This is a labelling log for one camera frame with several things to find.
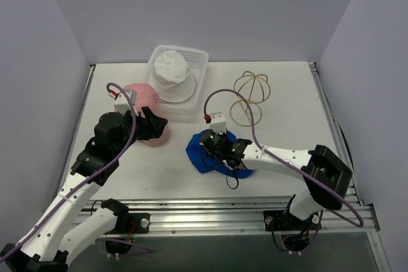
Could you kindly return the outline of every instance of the white table surface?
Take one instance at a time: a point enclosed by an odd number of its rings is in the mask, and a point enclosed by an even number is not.
[[[140,81],[146,64],[98,64],[95,68],[84,113],[75,139],[69,166],[93,136],[99,117],[112,111],[112,99],[106,84],[121,86]],[[111,175],[93,199],[197,199],[220,197],[291,196],[304,188],[296,178],[268,171],[256,171],[230,190],[225,176],[212,171],[199,173],[190,163],[186,146],[192,135],[208,128],[203,119],[205,98],[214,90],[232,88],[246,70],[269,77],[272,94],[263,103],[263,119],[256,126],[259,141],[268,146],[290,149],[313,149],[326,145],[336,152],[330,128],[307,62],[211,62],[195,112],[191,115],[163,113],[169,120],[171,138],[158,148],[135,143],[120,159]],[[228,129],[239,138],[252,139],[248,127],[236,125],[229,115],[237,99],[220,93],[209,102],[208,112],[221,111]]]

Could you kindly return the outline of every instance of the white panel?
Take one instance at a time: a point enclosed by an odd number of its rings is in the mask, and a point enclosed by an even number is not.
[[[408,266],[407,21],[408,0],[352,0],[319,70],[393,271]]]
[[[160,44],[211,61],[315,61],[350,0],[56,0],[91,63],[147,61]]]
[[[106,84],[138,83],[145,64],[98,64],[95,68],[89,95],[69,166],[94,134],[99,117],[112,111],[112,98],[106,94]],[[250,69],[269,77],[272,93],[260,104],[263,119],[256,126],[259,142],[279,148],[314,149],[316,144],[335,145],[328,126],[312,73],[306,62],[211,62],[208,63],[203,90],[191,115],[164,113],[169,120],[170,139],[159,148],[135,143],[120,158],[119,168],[93,197],[94,199],[197,199],[218,197],[292,196],[303,190],[297,178],[258,171],[240,181],[237,190],[230,190],[225,175],[216,171],[201,174],[191,164],[186,146],[191,137],[208,125],[203,106],[208,95],[216,89],[232,88],[236,78]],[[222,111],[228,129],[239,138],[252,139],[251,129],[232,122],[230,106],[237,101],[231,93],[220,93],[208,104],[208,112]],[[243,112],[235,109],[238,121],[245,122]]]
[[[55,194],[89,65],[54,0],[0,0],[0,8],[3,248],[34,225]]]

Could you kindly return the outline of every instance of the metal frame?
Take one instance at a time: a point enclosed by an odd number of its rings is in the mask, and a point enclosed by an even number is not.
[[[309,66],[339,157],[352,169],[351,160],[342,137],[339,123],[323,92],[317,73],[317,64],[309,63]],[[64,181],[69,169],[69,160],[84,112],[94,70],[95,66],[92,66],[61,183]],[[361,201],[356,191],[355,180],[353,184],[350,185],[349,191],[351,191],[351,194],[347,195],[346,199],[352,202],[353,206],[356,207],[361,214],[365,226],[363,228],[355,227],[326,211],[323,215],[321,233],[366,232],[379,270],[391,271],[377,232],[379,227],[374,208],[372,206],[361,206]],[[265,231],[263,211],[281,210],[286,207],[288,201],[289,197],[121,200],[121,202],[129,206],[131,212],[142,211],[150,214],[149,233],[144,234],[144,237],[270,235],[270,232]],[[82,212],[75,219],[73,226],[78,225],[90,215],[93,202],[94,201],[90,201],[87,203],[87,206],[84,207]],[[343,209],[341,213],[356,220],[353,213],[347,210],[347,208]]]

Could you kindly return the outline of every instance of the screw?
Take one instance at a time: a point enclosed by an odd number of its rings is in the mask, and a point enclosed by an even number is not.
[[[272,223],[272,221],[273,221],[273,217],[272,217],[272,216],[267,216],[267,217],[265,218],[265,223],[268,224],[268,225],[270,225],[270,224]]]
[[[140,226],[141,226],[142,228],[144,228],[144,229],[146,229],[146,228],[149,226],[149,224],[150,224],[150,222],[149,222],[149,220],[146,219],[146,218],[143,218],[143,219],[141,219],[141,221],[140,221]]]

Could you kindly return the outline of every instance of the black bracket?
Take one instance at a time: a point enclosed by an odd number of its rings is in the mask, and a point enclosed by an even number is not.
[[[263,222],[267,232],[279,231],[304,231],[311,229],[315,231],[317,224],[309,221],[301,221],[293,216],[285,217],[288,213],[284,210],[267,210],[263,212]]]
[[[127,215],[127,226],[126,227],[116,227],[115,229],[107,232],[106,234],[129,234],[133,230],[133,225],[135,225],[135,230],[133,234],[147,234],[150,228],[150,214],[149,213],[129,213]]]
[[[14,244],[8,243],[0,255],[6,255],[14,246]],[[29,257],[23,251],[17,250],[6,259],[6,264],[12,272],[67,272],[68,265],[65,263],[67,256],[67,252],[57,251],[53,261],[40,262],[40,256]]]
[[[309,151],[309,163],[302,167],[302,171],[312,176],[327,188],[344,198],[347,194],[353,172],[328,147],[316,145]],[[326,209],[339,210],[342,203],[320,186],[305,178],[313,200]]]

